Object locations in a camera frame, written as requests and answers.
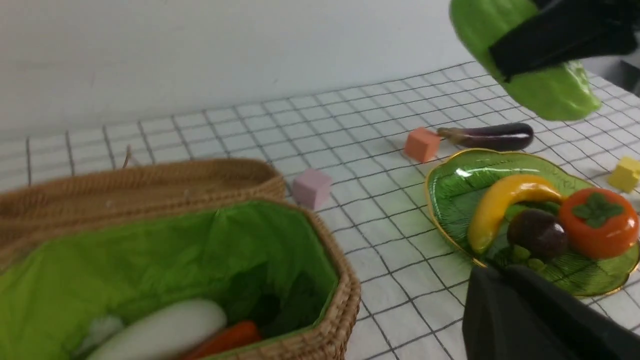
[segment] orange cube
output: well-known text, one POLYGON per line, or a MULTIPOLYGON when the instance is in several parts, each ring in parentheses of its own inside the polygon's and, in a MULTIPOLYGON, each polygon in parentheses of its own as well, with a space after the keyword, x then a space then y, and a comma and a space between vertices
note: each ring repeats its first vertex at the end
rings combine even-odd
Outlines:
POLYGON ((404 153, 410 158, 425 163, 431 160, 440 146, 440 137, 438 134, 418 127, 409 133, 409 137, 404 144, 404 153))

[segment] table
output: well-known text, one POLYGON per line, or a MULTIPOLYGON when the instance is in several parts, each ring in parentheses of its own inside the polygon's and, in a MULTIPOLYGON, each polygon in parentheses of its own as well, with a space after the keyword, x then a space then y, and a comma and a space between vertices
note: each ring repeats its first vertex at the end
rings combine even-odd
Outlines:
MULTIPOLYGON (((0 190, 134 164, 244 156, 274 164, 291 182, 309 167, 333 177, 319 214, 362 281, 360 314, 347 358, 463 360, 461 335, 471 262, 453 251, 426 212, 426 173, 436 159, 402 153, 416 127, 526 122, 527 148, 571 174, 608 187, 622 156, 640 159, 640 99, 591 77, 604 105, 587 121, 545 122, 519 106, 475 62, 386 83, 241 104, 137 123, 61 129, 0 141, 0 190)), ((638 193, 629 196, 639 205, 638 193)), ((623 291, 584 299, 640 334, 640 273, 623 291)))

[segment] foam block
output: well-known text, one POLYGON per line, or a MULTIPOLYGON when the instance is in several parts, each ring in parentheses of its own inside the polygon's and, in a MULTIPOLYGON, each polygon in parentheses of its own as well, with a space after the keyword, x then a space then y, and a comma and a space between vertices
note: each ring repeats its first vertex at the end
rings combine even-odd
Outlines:
POLYGON ((607 181, 611 186, 625 193, 634 191, 640 181, 640 162, 623 156, 607 181))
POLYGON ((431 160, 440 147, 440 137, 438 134, 418 127, 409 133, 404 144, 404 153, 411 159, 425 163, 431 160))
POLYGON ((316 210, 331 194, 329 175, 310 168, 293 181, 293 198, 302 206, 316 210))

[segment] purple eggplant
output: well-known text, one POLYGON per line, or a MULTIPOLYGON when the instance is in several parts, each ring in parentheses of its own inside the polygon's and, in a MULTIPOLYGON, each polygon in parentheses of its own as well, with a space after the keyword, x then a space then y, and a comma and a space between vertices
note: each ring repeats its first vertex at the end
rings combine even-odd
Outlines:
POLYGON ((533 141, 533 128, 523 122, 475 127, 441 127, 438 135, 464 147, 480 147, 496 151, 517 151, 533 141))

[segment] yellow banana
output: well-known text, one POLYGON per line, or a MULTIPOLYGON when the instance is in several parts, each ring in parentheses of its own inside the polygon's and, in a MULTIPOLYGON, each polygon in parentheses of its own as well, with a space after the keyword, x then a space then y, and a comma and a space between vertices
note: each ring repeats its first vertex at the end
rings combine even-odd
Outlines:
POLYGON ((562 203, 564 197, 544 177, 518 174, 503 177, 484 194, 471 219, 467 238, 476 254, 483 254, 498 235, 507 209, 521 201, 562 203))

